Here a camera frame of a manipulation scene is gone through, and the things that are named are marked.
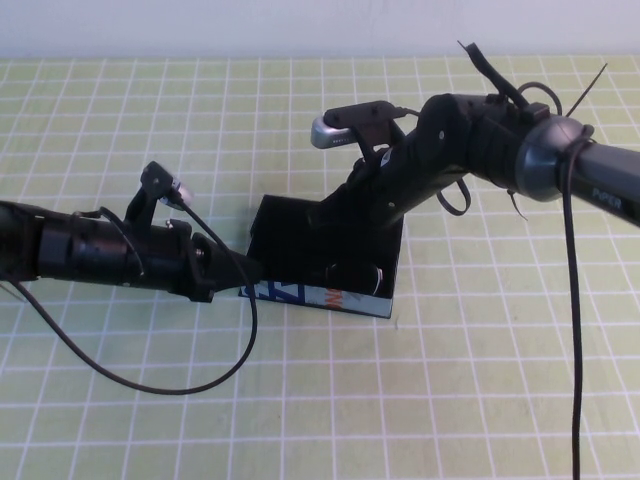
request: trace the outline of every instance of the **black box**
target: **black box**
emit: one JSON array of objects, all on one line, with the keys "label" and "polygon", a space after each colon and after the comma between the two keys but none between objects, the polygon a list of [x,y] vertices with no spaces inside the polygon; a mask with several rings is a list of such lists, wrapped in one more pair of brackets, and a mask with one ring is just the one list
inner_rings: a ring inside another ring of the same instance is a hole
[{"label": "black box", "polygon": [[390,318],[403,220],[382,231],[311,229],[307,212],[316,203],[263,197],[247,252],[265,269],[256,297]]}]

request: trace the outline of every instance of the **green grid mat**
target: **green grid mat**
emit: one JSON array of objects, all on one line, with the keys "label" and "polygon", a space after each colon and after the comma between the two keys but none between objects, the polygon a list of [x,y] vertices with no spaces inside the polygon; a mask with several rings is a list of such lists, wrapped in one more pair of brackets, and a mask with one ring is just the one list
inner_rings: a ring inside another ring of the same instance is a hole
[{"label": "green grid mat", "polygon": [[[538,80],[600,142],[640,147],[640,58],[499,57]],[[156,160],[244,251],[264,194],[326,196],[357,149],[309,141],[324,110],[388,99],[419,109],[490,85],[465,57],[0,61],[0,197],[119,215]],[[548,102],[543,93],[531,100]],[[403,119],[408,131],[415,120]],[[572,346],[560,203],[469,179],[462,218],[435,199],[407,216],[391,320],[259,304],[248,363],[189,398],[94,374],[25,303],[0,292],[3,479],[569,478]],[[456,191],[447,192],[456,203]],[[585,478],[640,476],[640,230],[574,202],[584,322]],[[158,221],[182,217],[164,207]],[[246,300],[40,280],[78,344],[125,377],[209,381],[249,337]]]}]

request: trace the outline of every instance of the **white wall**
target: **white wall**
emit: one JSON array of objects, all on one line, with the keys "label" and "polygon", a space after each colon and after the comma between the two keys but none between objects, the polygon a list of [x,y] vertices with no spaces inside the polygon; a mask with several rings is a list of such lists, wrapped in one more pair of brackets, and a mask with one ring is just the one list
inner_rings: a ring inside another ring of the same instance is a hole
[{"label": "white wall", "polygon": [[0,56],[459,54],[458,39],[638,52],[640,1],[0,0]]}]

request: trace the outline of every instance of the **black cable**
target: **black cable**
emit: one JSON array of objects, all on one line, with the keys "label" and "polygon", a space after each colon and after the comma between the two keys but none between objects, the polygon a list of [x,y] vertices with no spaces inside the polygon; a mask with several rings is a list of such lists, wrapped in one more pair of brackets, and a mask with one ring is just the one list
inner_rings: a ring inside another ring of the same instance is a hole
[{"label": "black cable", "polygon": [[540,83],[540,82],[523,83],[518,88],[518,92],[523,93],[525,90],[529,90],[530,88],[537,88],[538,90],[542,90],[544,93],[549,95],[549,97],[551,97],[551,100],[553,100],[553,103],[556,106],[557,114],[562,115],[562,102],[560,102],[560,98],[558,98],[558,95],[556,94],[556,92],[551,90],[551,88],[547,87],[544,83]]},{"label": "black cable", "polygon": [[571,178],[576,159],[586,148],[590,140],[588,133],[583,134],[574,142],[573,151],[566,166],[564,188],[562,192],[562,205],[564,211],[565,235],[567,242],[567,258],[569,264],[569,285],[571,296],[571,324],[573,331],[573,365],[574,365],[574,390],[573,390],[573,418],[571,423],[571,454],[573,461],[573,479],[580,478],[580,416],[582,408],[582,332],[580,320],[580,285],[578,279],[578,261],[576,259],[575,235],[573,231],[573,214],[571,210]]},{"label": "black cable", "polygon": [[60,339],[75,353],[80,359],[93,368],[96,372],[104,375],[110,380],[113,380],[120,385],[124,385],[125,387],[132,388],[134,390],[139,390],[141,392],[154,393],[157,395],[191,395],[194,393],[204,392],[205,390],[209,390],[213,387],[220,385],[225,380],[229,379],[234,373],[238,371],[238,369],[244,364],[244,362],[249,357],[251,350],[253,349],[253,345],[255,344],[257,332],[258,332],[258,309],[256,306],[256,294],[253,284],[247,278],[247,274],[244,269],[240,266],[236,258],[232,255],[231,250],[224,244],[224,242],[218,237],[208,226],[207,224],[196,215],[181,199],[179,200],[178,205],[185,211],[193,220],[202,227],[202,229],[218,244],[218,246],[222,249],[222,251],[229,257],[232,261],[242,281],[245,283],[245,286],[248,290],[249,302],[251,303],[251,337],[249,338],[249,343],[247,344],[247,348],[244,351],[244,354],[238,362],[231,367],[231,369],[217,378],[216,380],[200,385],[197,387],[184,388],[184,389],[164,389],[164,388],[156,388],[149,387],[146,385],[141,385],[139,383],[132,382],[127,380],[126,378],[122,378],[115,373],[107,370],[102,367],[100,364],[96,363],[93,359],[91,359],[86,353],[84,353],[80,347],[78,347],[73,340],[71,340],[66,333],[58,326],[58,324],[51,318],[51,315],[44,309],[44,307],[38,302],[38,300],[29,292],[20,282],[15,280],[11,275],[6,272],[0,270],[0,278],[9,282],[13,287],[18,290],[25,299],[35,308],[35,310],[40,314],[40,316],[44,319],[45,322],[51,327],[51,329],[60,337]]}]

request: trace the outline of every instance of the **cutting mat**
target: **cutting mat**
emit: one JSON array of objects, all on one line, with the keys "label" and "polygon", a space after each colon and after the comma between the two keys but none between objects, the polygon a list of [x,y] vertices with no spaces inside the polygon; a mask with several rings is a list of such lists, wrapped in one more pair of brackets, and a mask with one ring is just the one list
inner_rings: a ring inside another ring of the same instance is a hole
[{"label": "cutting mat", "polygon": [[[640,146],[640,59],[500,57],[596,139]],[[353,147],[311,147],[325,109],[375,99],[419,109],[484,93],[467,58],[39,59],[0,63],[0,195],[119,215],[156,160],[244,251],[262,195],[319,199]],[[531,100],[548,101],[531,92]],[[404,119],[406,131],[414,120]],[[188,398],[126,390],[82,364],[28,304],[0,293],[0,471],[16,479],[568,478],[572,348],[558,202],[469,179],[462,218],[407,216],[390,320],[259,304],[249,362]],[[457,191],[449,200],[461,205]],[[585,348],[585,478],[640,476],[640,230],[575,201]],[[158,222],[181,218],[159,208]],[[161,387],[209,381],[249,336],[246,300],[40,280],[31,291],[103,365]]]}]

